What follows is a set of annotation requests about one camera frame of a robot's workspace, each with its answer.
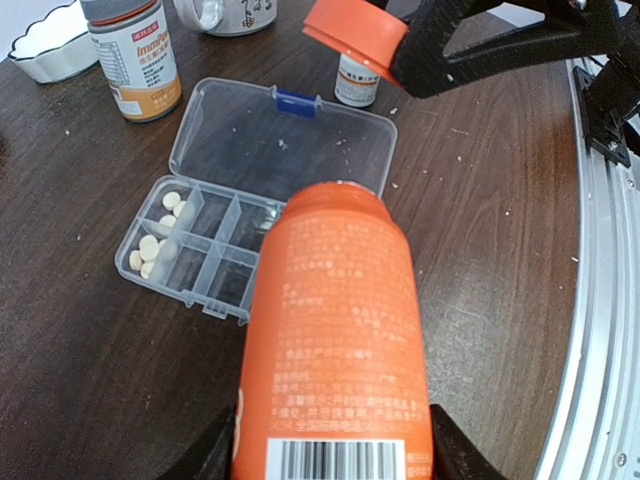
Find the grey cap pill bottle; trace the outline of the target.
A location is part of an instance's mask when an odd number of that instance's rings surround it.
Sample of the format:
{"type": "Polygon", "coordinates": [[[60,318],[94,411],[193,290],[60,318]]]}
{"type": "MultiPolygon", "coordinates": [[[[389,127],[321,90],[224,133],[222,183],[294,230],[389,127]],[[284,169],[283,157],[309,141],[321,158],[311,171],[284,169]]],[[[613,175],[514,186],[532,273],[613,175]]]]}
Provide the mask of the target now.
{"type": "Polygon", "coordinates": [[[89,35],[114,100],[131,122],[153,121],[182,97],[164,5],[82,0],[89,35]]]}

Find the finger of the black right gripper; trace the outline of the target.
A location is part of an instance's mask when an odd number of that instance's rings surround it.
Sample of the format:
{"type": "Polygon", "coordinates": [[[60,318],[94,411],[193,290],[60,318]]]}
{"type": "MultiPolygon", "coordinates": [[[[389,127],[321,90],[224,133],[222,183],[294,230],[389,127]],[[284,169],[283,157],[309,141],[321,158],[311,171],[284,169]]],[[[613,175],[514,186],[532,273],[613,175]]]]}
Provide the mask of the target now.
{"type": "Polygon", "coordinates": [[[499,1],[423,1],[408,17],[408,32],[390,66],[410,95],[429,98],[500,73],[560,60],[612,54],[630,34],[630,15],[614,1],[516,1],[539,12],[537,23],[486,39],[463,50],[445,47],[461,22],[499,1]]]}

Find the orange pill bottle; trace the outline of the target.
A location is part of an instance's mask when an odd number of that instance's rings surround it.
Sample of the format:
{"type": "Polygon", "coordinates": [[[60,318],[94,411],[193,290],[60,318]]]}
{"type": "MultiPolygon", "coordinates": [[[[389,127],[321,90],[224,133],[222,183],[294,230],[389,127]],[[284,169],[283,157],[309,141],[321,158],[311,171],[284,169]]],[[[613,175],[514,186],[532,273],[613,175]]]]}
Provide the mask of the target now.
{"type": "Polygon", "coordinates": [[[304,189],[262,245],[235,479],[429,479],[434,442],[408,241],[350,183],[304,189]]]}

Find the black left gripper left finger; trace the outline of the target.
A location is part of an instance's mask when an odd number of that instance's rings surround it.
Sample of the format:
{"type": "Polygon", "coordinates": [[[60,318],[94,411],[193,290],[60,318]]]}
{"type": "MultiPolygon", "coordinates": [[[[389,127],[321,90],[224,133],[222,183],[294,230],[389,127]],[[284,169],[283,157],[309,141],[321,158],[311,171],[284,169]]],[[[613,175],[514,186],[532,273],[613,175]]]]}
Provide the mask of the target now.
{"type": "Polygon", "coordinates": [[[226,407],[159,480],[230,479],[234,428],[235,411],[226,407]]]}

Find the clear plastic pill organizer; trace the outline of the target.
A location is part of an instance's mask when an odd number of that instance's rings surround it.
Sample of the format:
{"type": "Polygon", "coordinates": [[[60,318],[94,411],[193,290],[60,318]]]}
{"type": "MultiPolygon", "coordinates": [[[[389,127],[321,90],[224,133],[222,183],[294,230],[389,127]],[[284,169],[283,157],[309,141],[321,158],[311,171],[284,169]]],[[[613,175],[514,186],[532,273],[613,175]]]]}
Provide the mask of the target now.
{"type": "Polygon", "coordinates": [[[119,274],[211,317],[246,324],[261,245],[287,201],[319,183],[381,194],[398,131],[388,118],[278,87],[209,77],[192,91],[169,157],[115,256],[119,274]],[[162,197],[186,205],[173,228],[162,197]],[[140,239],[159,254],[149,279],[129,267],[140,239]]]}

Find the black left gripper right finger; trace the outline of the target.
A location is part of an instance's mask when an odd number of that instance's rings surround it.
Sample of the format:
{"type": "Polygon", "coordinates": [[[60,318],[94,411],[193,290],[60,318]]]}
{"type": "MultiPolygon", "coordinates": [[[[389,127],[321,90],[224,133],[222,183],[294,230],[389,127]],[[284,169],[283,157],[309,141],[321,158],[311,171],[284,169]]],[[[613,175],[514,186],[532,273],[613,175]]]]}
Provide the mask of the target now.
{"type": "Polygon", "coordinates": [[[438,404],[430,405],[434,443],[433,479],[505,480],[438,404]]]}

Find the orange bottle cap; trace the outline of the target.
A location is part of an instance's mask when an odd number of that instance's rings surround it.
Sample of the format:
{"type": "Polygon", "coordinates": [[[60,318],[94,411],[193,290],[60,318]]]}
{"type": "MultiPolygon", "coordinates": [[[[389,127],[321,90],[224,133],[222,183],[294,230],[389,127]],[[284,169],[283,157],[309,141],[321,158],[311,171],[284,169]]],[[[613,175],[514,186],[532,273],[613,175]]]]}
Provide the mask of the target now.
{"type": "Polygon", "coordinates": [[[376,3],[319,0],[303,22],[303,33],[402,88],[391,73],[394,55],[409,26],[376,3]]]}

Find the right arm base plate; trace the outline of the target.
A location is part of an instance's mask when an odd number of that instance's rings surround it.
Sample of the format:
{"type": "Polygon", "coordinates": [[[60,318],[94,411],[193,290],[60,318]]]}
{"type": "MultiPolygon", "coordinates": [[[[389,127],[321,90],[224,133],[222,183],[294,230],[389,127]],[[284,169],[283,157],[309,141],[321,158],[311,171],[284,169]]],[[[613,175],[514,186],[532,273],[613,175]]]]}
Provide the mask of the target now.
{"type": "Polygon", "coordinates": [[[575,67],[573,79],[586,145],[607,161],[631,168],[628,141],[639,152],[639,134],[629,124],[639,113],[639,63],[616,53],[597,75],[575,67]]]}

